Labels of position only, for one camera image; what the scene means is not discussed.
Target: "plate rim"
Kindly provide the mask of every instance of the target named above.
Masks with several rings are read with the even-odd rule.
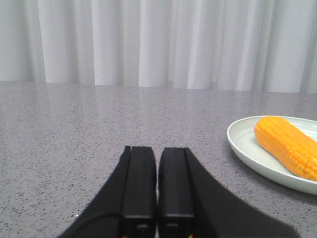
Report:
[[[241,153],[244,157],[246,157],[246,158],[248,158],[249,160],[251,160],[253,163],[255,163],[255,164],[257,164],[257,165],[259,165],[259,166],[261,166],[261,167],[265,167],[265,169],[270,170],[272,173],[275,173],[275,174],[277,174],[278,176],[283,175],[283,176],[286,176],[286,177],[290,178],[291,180],[299,180],[300,182],[310,183],[311,185],[316,185],[316,186],[317,186],[317,181],[313,181],[313,180],[306,179],[306,178],[301,178],[301,177],[296,176],[296,175],[293,175],[293,174],[286,174],[286,173],[284,173],[284,172],[277,171],[277,170],[275,170],[275,169],[273,169],[273,168],[268,167],[268,166],[265,165],[265,164],[262,164],[262,163],[258,162],[257,160],[255,160],[255,159],[251,158],[250,156],[248,156],[244,151],[242,151],[242,150],[233,142],[233,140],[232,140],[232,138],[231,138],[231,136],[230,136],[230,131],[231,131],[231,129],[232,129],[232,127],[233,127],[234,125],[236,125],[236,124],[238,124],[238,123],[240,123],[240,122],[242,122],[242,121],[246,121],[246,120],[250,120],[250,119],[260,119],[260,118],[268,117],[268,116],[272,116],[272,117],[282,117],[282,118],[285,118],[285,119],[295,119],[295,120],[300,120],[300,121],[308,121],[308,122],[313,122],[313,123],[316,123],[316,124],[317,124],[317,121],[315,121],[315,120],[304,119],[304,118],[297,118],[297,117],[277,116],[277,115],[263,115],[263,116],[252,116],[252,117],[242,118],[242,119],[239,119],[239,120],[234,121],[234,122],[231,123],[230,126],[227,128],[226,134],[227,134],[227,139],[228,139],[228,141],[229,141],[229,144],[230,144],[231,148],[234,147],[237,151],[239,151],[239,153]],[[237,155],[237,157],[238,157],[244,164],[246,164],[248,167],[250,167],[250,166],[249,166],[243,159],[241,159],[238,155]],[[266,177],[265,175],[259,173],[258,171],[256,171],[256,172],[257,172],[258,174],[260,174],[261,176]],[[277,179],[271,179],[271,178],[268,178],[268,179],[270,179],[270,180],[272,180],[272,181],[275,181],[275,182],[277,182],[277,183],[279,183],[279,184],[282,184],[282,183],[278,182]]]

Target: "white curtain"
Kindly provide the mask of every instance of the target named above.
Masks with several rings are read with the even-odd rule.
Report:
[[[0,0],[0,80],[317,93],[317,1]]]

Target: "yellow corn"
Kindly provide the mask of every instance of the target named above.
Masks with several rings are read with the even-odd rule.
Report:
[[[281,117],[264,117],[254,127],[257,142],[290,172],[317,181],[317,142]]]

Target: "white plate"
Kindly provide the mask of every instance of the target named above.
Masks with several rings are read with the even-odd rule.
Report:
[[[227,137],[232,150],[247,166],[264,177],[298,191],[317,195],[317,181],[300,178],[290,173],[256,142],[253,127],[262,117],[264,116],[240,119],[228,127]],[[317,121],[283,118],[317,141]]]

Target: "speckled granite surface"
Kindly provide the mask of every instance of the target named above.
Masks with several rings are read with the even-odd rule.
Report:
[[[235,195],[316,238],[317,196],[232,152],[227,127],[257,115],[317,120],[317,95],[0,82],[0,237],[53,238],[85,208],[125,145],[190,147]]]

